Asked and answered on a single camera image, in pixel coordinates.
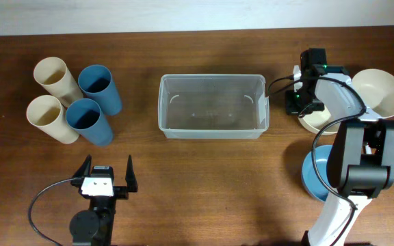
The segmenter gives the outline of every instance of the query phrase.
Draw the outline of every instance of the wooden surface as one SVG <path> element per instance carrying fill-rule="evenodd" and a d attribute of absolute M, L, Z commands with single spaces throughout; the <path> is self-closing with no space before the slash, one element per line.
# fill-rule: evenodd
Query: wooden surface
<path fill-rule="evenodd" d="M 256 245 L 299 241 L 322 204 L 302 188 L 300 168 L 314 135 L 273 98 L 270 128 L 256 140 L 168 140 L 157 125 L 160 78 L 170 73 L 291 74 L 308 47 L 352 75 L 379 68 L 394 75 L 394 27 L 117 33 L 0 37 L 0 245 L 50 245 L 27 222 L 31 198 L 72 176 L 87 154 L 111 165 L 125 185 L 132 154 L 140 186 L 117 203 L 117 245 Z M 61 57 L 75 78 L 90 64 L 110 68 L 124 111 L 110 117 L 105 148 L 80 137 L 63 145 L 29 125 L 28 103 L 47 92 L 33 79 L 44 57 Z M 321 144 L 332 143 L 333 136 Z M 68 225 L 89 202 L 68 184 L 43 195 L 33 219 L 70 245 Z M 360 215 L 347 242 L 394 245 L 394 185 Z"/>

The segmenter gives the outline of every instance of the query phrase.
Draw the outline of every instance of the beige bowl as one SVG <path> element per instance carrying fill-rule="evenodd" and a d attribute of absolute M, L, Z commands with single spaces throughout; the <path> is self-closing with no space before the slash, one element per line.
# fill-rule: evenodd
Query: beige bowl
<path fill-rule="evenodd" d="M 312 114 L 306 115 L 303 118 L 298 118 L 301 125 L 312 133 L 318 133 L 325 125 L 333 121 L 331 114 L 325 106 L 325 110 L 316 111 Z M 322 135 L 332 135 L 339 130 L 340 123 L 331 126 Z"/>
<path fill-rule="evenodd" d="M 383 118 L 394 116 L 394 76 L 378 69 L 366 69 L 352 79 L 352 86 L 365 104 Z"/>

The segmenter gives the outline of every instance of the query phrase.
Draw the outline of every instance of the plastic cup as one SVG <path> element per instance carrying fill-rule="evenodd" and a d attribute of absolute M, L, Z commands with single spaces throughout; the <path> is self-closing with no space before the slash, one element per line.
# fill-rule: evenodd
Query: plastic cup
<path fill-rule="evenodd" d="M 48 57 L 39 61 L 34 68 L 33 76 L 39 85 L 59 99 L 65 107 L 83 98 L 83 93 L 60 58 Z"/>
<path fill-rule="evenodd" d="M 35 98 L 27 108 L 27 120 L 30 124 L 63 144 L 71 144 L 79 138 L 79 133 L 69 127 L 64 115 L 63 105 L 50 95 Z"/>
<path fill-rule="evenodd" d="M 112 74 L 102 65 L 91 65 L 79 75 L 79 86 L 88 98 L 95 100 L 107 115 L 116 115 L 122 102 Z"/>
<path fill-rule="evenodd" d="M 96 146 L 107 146 L 114 134 L 98 103 L 84 98 L 73 102 L 66 112 L 69 126 Z"/>

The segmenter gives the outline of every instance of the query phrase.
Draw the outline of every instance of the blue bowl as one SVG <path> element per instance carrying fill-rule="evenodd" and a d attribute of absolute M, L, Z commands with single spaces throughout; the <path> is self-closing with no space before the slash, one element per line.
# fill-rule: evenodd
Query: blue bowl
<path fill-rule="evenodd" d="M 329 185 L 328 177 L 326 175 L 326 163 L 328 162 L 329 154 L 332 146 L 320 146 L 315 149 L 315 161 L 321 178 Z M 328 197 L 328 190 L 321 184 L 317 175 L 315 175 L 313 160 L 311 159 L 311 152 L 304 159 L 302 166 L 302 184 L 304 185 L 308 194 L 322 202 L 326 201 Z"/>

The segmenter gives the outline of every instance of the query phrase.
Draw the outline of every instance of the plastic bin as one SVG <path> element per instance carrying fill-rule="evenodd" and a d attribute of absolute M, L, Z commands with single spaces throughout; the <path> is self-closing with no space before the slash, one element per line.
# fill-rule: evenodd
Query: plastic bin
<path fill-rule="evenodd" d="M 269 127 L 259 74 L 166 74 L 158 123 L 167 138 L 256 139 Z"/>

